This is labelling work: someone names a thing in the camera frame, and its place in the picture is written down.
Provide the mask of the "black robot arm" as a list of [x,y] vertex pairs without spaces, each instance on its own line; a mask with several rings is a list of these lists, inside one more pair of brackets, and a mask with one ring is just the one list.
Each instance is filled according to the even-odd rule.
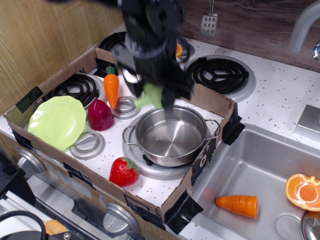
[[195,82],[181,69],[176,57],[177,43],[187,42],[178,27],[185,11],[177,0],[102,0],[101,4],[122,12],[126,28],[123,46],[112,54],[121,67],[130,91],[139,99],[146,87],[155,86],[150,96],[154,106],[171,111],[175,100],[190,99]]

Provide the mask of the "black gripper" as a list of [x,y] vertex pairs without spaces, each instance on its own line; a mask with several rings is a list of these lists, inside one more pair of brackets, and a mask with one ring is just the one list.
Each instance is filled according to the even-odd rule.
[[136,75],[129,89],[137,97],[142,86],[152,83],[162,88],[161,103],[166,114],[171,113],[176,99],[191,99],[194,81],[176,60],[177,43],[187,44],[183,37],[126,37],[124,46],[117,45],[111,53],[118,65]]

